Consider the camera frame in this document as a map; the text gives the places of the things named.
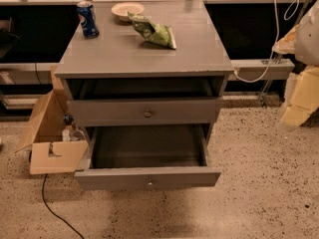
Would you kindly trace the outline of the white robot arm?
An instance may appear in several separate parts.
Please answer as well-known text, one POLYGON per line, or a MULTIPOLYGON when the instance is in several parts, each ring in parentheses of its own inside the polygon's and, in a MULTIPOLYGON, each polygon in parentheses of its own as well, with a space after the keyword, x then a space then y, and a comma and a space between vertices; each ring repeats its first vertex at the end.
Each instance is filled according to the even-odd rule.
POLYGON ((299 73, 290 73, 279 110, 279 126, 293 130, 305 123, 319 109, 319 15, 310 9, 272 50, 278 54, 293 54, 306 65, 299 73))

